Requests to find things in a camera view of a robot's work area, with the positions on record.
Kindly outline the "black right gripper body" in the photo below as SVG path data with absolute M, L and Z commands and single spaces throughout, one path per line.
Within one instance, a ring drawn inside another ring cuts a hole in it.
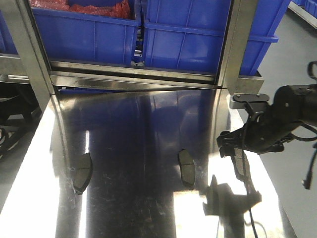
M 248 120 L 244 126 L 244 150 L 265 154 L 284 151 L 287 136 L 300 126 L 300 121 L 282 121 L 267 111 L 256 120 Z

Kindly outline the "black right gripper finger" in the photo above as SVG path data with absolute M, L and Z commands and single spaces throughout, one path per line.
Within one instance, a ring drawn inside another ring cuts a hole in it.
M 223 146 L 219 149 L 220 156 L 222 158 L 226 156 L 232 156 L 232 157 L 238 157 L 242 158 L 242 156 L 245 156 L 245 152 L 241 148 L 235 148 L 232 146 Z
M 242 137 L 244 134 L 244 128 L 237 129 L 235 131 L 222 131 L 217 137 L 218 146 L 242 146 Z

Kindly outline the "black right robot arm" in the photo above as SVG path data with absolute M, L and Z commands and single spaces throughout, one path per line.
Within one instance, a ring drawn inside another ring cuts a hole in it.
M 235 149 L 257 154 L 282 152 L 291 132 L 301 125 L 317 124 L 317 86 L 280 87 L 273 103 L 265 94 L 234 95 L 232 109 L 245 109 L 249 115 L 242 128 L 223 131 L 217 138 L 221 157 L 234 156 Z

